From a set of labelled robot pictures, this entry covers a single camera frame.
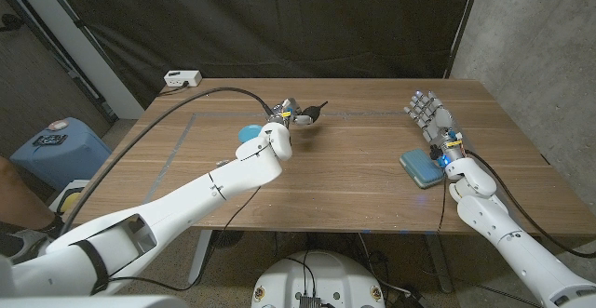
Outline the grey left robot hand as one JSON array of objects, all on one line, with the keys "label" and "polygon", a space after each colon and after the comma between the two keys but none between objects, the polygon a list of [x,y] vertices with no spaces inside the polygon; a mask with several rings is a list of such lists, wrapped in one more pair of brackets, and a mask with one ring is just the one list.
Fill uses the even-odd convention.
[{"label": "grey left robot hand", "polygon": [[297,126],[308,126],[315,120],[305,114],[294,98],[287,98],[272,108],[272,113],[267,117],[268,123],[279,123],[289,128],[290,123]]}]

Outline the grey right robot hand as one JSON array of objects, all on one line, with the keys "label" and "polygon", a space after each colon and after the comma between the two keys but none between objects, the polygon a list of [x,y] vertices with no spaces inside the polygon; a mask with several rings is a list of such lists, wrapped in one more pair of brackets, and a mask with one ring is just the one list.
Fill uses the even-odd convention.
[{"label": "grey right robot hand", "polygon": [[430,144],[432,159],[444,156],[447,163],[451,163],[465,156],[462,136],[458,136],[452,114],[432,91],[427,94],[416,91],[404,112],[422,130]]}]

